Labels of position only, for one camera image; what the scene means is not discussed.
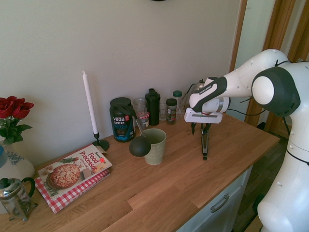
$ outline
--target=candle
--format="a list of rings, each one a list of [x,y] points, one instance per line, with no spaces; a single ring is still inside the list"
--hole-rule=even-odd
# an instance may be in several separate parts
[[[89,89],[89,84],[88,84],[88,77],[87,77],[87,75],[84,71],[83,71],[83,73],[84,73],[83,74],[83,80],[84,80],[84,85],[85,85],[85,90],[86,90],[86,96],[87,96],[87,101],[88,101],[88,107],[89,107],[89,112],[90,112],[90,117],[91,117],[93,133],[98,134],[96,118],[95,118],[95,113],[93,111],[90,89]]]

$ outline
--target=green leaf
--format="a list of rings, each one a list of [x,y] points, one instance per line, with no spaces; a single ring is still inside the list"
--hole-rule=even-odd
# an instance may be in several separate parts
[[[17,131],[24,131],[24,130],[27,130],[27,129],[31,129],[32,127],[23,124],[23,125],[18,125],[18,126],[16,126],[16,128],[17,128]]]
[[[21,136],[21,135],[19,135],[19,136],[17,136],[16,138],[15,138],[15,141],[14,142],[20,142],[20,141],[23,141],[24,139],[23,139],[23,137]]]
[[[6,118],[5,120],[6,120],[7,127],[10,127],[11,121],[8,118]]]
[[[11,142],[10,140],[8,140],[8,139],[5,139],[5,140],[3,141],[3,143],[4,143],[4,144],[7,144],[7,145],[8,145],[8,144],[12,144],[12,142]]]
[[[11,143],[14,143],[14,137],[7,137],[7,139],[8,139]]]
[[[16,127],[16,125],[18,124],[19,122],[19,119],[18,118],[15,118],[12,122],[12,124],[14,125],[14,127]]]
[[[14,130],[9,130],[8,131],[8,137],[16,137],[17,133]]]
[[[3,138],[7,137],[6,128],[0,128],[0,136]]]

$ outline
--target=wooden door frame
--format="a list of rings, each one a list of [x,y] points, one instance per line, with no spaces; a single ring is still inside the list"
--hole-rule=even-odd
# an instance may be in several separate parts
[[[241,0],[240,1],[237,27],[236,27],[234,46],[233,46],[233,51],[232,51],[232,57],[231,57],[229,72],[231,72],[235,69],[236,58],[237,58],[237,53],[238,53],[238,48],[239,48],[239,42],[240,42],[243,20],[245,18],[245,13],[246,13],[247,2],[248,2],[248,0]]]
[[[291,48],[288,54],[288,59],[295,63],[297,59],[301,58],[306,60],[309,53],[309,0],[306,0],[304,9],[298,22],[298,26],[291,44]],[[265,131],[271,131],[281,136],[287,137],[288,134],[282,117],[275,116],[274,113],[269,113],[266,121]]]
[[[269,22],[263,50],[270,48],[280,50],[294,4],[295,0],[276,0]],[[255,115],[261,111],[262,107],[259,106],[254,99],[251,99],[247,109],[247,114]],[[260,115],[246,116],[245,122],[256,127],[259,118]]]

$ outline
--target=book cover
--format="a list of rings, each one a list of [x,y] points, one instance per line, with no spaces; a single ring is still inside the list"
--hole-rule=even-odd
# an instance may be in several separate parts
[[[75,186],[73,189],[69,190],[68,192],[62,194],[61,196],[53,200],[50,198],[48,191],[46,190],[46,187],[43,181],[41,180],[41,178],[38,177],[34,181],[35,181],[35,187],[38,189],[40,194],[46,200],[48,206],[52,209],[54,214],[56,214],[61,209],[66,207],[68,204],[73,202],[75,199],[82,196],[85,192],[87,192],[93,186],[100,183],[102,180],[104,180],[109,175],[110,175],[110,170],[106,169],[103,172],[100,172],[99,174],[93,176],[92,178],[86,180],[85,182],[79,184],[78,186]]]
[[[38,173],[49,196],[55,199],[111,166],[105,156],[90,144],[39,169]]]

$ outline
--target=white cabinet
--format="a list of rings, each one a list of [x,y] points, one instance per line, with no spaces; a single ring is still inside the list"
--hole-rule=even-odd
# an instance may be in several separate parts
[[[231,232],[251,169],[224,189],[177,232]]]

